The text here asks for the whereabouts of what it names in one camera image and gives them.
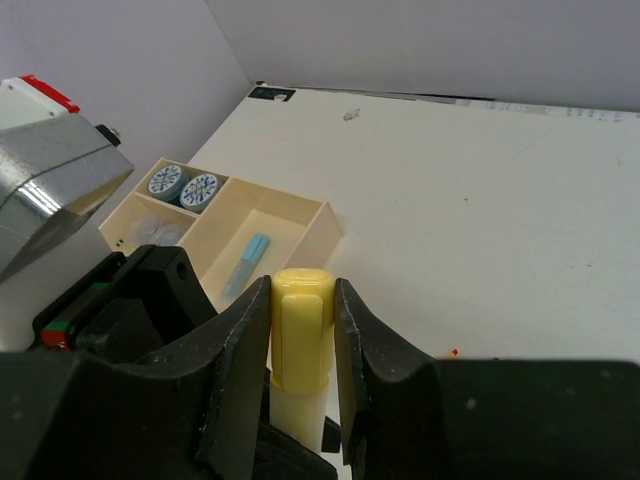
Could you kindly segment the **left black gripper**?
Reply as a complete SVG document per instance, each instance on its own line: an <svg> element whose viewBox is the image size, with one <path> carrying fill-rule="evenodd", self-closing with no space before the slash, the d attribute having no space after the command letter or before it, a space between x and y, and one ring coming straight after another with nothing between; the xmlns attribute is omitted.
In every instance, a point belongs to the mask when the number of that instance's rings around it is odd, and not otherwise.
<svg viewBox="0 0 640 480"><path fill-rule="evenodd" d="M44 308L32 348L133 363L216 315L183 248L144 245L110 253Z"/></svg>

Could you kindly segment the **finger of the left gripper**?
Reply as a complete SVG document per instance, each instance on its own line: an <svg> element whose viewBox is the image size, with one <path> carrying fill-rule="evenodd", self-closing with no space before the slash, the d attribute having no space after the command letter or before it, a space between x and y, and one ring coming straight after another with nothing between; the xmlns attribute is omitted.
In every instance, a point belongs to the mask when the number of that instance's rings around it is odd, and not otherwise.
<svg viewBox="0 0 640 480"><path fill-rule="evenodd" d="M336 468L319 454L261 420L252 479L337 479Z"/></svg>

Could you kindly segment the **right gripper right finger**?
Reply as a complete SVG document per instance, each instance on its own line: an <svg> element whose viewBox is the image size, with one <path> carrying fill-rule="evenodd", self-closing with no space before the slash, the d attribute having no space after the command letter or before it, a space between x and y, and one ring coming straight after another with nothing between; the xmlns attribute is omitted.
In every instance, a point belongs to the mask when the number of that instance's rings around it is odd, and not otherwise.
<svg viewBox="0 0 640 480"><path fill-rule="evenodd" d="M443 359L335 286L343 460L356 479L635 479L630 361Z"/></svg>

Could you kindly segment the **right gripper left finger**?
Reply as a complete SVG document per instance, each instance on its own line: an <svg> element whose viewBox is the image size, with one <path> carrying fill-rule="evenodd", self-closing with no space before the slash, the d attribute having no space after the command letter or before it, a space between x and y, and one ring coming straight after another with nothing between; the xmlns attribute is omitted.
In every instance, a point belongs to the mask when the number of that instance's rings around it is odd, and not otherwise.
<svg viewBox="0 0 640 480"><path fill-rule="evenodd" d="M271 280L134 364L84 353L1 357L5 479L248 479Z"/></svg>

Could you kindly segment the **blue capped highlighter pen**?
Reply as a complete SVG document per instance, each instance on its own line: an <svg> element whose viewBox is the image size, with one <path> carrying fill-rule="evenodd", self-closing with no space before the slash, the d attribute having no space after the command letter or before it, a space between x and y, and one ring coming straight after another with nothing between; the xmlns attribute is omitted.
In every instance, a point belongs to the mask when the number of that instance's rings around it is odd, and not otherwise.
<svg viewBox="0 0 640 480"><path fill-rule="evenodd" d="M251 237L223 290L226 303L232 303L242 293L270 243L270 237L262 233Z"/></svg>

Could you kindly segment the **yellow highlighter cap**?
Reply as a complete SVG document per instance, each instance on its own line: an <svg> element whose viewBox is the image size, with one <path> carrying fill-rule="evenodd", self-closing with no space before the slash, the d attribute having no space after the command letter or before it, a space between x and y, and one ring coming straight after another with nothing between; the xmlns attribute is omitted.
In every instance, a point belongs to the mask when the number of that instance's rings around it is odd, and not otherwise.
<svg viewBox="0 0 640 480"><path fill-rule="evenodd" d="M334 291L334 277L320 269L285 269L271 280L272 373L288 393L316 393L328 382Z"/></svg>

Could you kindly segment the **yellow highlighter pen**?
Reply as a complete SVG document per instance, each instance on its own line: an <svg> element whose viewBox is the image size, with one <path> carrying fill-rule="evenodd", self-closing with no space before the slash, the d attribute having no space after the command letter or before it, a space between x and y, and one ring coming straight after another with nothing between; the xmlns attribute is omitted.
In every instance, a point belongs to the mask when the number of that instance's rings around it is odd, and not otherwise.
<svg viewBox="0 0 640 480"><path fill-rule="evenodd" d="M328 384L313 393L285 391L269 384L269 422L309 450L320 453L328 402Z"/></svg>

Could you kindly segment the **paperclip jar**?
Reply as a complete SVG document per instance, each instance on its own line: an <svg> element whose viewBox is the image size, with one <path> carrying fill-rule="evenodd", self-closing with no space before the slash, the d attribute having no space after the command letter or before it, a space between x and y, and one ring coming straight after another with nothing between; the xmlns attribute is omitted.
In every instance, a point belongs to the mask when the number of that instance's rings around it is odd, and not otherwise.
<svg viewBox="0 0 640 480"><path fill-rule="evenodd" d="M151 242L158 246L176 246L186 232L181 224L164 224L158 228Z"/></svg>
<svg viewBox="0 0 640 480"><path fill-rule="evenodd" d="M162 220L154 215L147 215L134 222L129 230L132 242L146 244L151 241L153 235L163 225Z"/></svg>

